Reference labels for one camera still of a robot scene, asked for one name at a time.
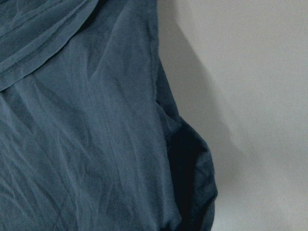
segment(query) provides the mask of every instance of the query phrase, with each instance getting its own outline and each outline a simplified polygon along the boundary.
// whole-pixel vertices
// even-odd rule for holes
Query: clothing
[[[210,230],[211,151],[178,113],[156,1],[0,3],[0,230]]]

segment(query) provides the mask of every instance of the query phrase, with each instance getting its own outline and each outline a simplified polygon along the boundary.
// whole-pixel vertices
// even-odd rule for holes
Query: white surface
[[[180,114],[212,151],[213,231],[308,230],[308,1],[159,0]]]

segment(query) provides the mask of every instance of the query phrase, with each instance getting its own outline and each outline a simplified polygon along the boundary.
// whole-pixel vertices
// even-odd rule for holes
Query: gray background
[[[308,1],[159,0],[160,56],[216,169],[213,231],[308,230]]]

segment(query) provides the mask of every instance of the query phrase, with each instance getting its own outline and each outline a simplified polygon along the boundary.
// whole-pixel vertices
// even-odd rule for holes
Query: blue fabric
[[[0,1],[0,230],[211,229],[157,25],[155,0]]]

